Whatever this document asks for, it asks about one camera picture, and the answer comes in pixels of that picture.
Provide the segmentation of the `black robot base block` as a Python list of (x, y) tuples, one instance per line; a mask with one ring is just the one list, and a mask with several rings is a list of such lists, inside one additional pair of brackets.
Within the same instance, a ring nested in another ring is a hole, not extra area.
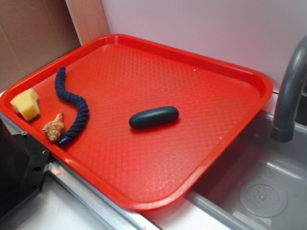
[(28, 133), (12, 134), (0, 122), (0, 219), (37, 196), (43, 187), (50, 151)]

